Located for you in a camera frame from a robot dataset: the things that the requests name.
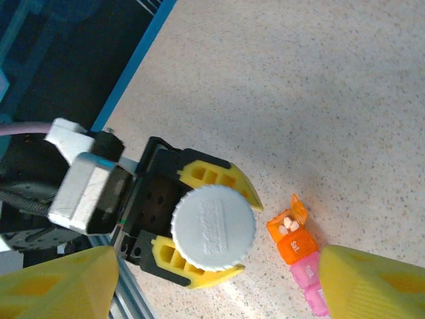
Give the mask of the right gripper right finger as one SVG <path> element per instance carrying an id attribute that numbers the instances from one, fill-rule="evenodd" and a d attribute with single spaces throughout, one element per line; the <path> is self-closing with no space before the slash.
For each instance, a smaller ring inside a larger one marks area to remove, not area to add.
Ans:
<path id="1" fill-rule="evenodd" d="M 423 318 L 424 268 L 327 245 L 319 281 L 332 318 Z"/>

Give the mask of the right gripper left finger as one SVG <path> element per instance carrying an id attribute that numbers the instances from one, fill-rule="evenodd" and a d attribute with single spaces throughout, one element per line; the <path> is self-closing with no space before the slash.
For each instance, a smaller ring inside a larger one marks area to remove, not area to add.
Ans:
<path id="1" fill-rule="evenodd" d="M 111 246 L 1 276 L 2 318 L 107 318 L 119 278 Z"/>

